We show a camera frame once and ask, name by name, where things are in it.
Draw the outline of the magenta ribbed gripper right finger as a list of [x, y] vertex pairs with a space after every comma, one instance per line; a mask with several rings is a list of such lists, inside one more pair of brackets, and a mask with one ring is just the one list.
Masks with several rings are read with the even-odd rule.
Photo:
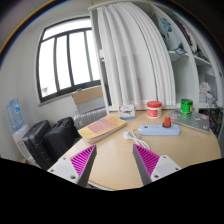
[[143, 185], [148, 185], [180, 170], [180, 167], [169, 156], [159, 156], [137, 144], [133, 145], [133, 155]]

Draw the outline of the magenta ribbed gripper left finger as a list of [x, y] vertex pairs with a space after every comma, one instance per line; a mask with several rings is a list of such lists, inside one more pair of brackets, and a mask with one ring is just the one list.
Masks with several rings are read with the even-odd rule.
[[72, 157], [62, 157], [48, 172], [86, 188], [96, 154], [96, 146], [92, 145]]

